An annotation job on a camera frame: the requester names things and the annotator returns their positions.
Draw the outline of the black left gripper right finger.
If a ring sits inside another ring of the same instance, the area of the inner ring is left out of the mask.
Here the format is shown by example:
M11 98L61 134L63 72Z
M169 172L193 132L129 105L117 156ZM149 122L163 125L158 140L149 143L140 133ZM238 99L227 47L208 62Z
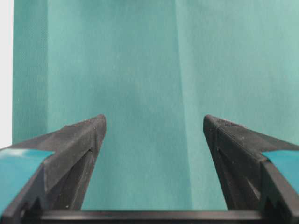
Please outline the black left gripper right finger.
M292 143L206 115L203 132L229 210L264 212L281 224L299 222L299 193L270 158L294 155Z

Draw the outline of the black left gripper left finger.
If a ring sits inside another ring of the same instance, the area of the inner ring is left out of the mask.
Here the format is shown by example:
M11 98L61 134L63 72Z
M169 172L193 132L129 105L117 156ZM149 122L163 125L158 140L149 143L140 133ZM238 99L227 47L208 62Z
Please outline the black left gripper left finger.
M100 114L1 149L1 223L19 224L28 211L80 209L106 129Z

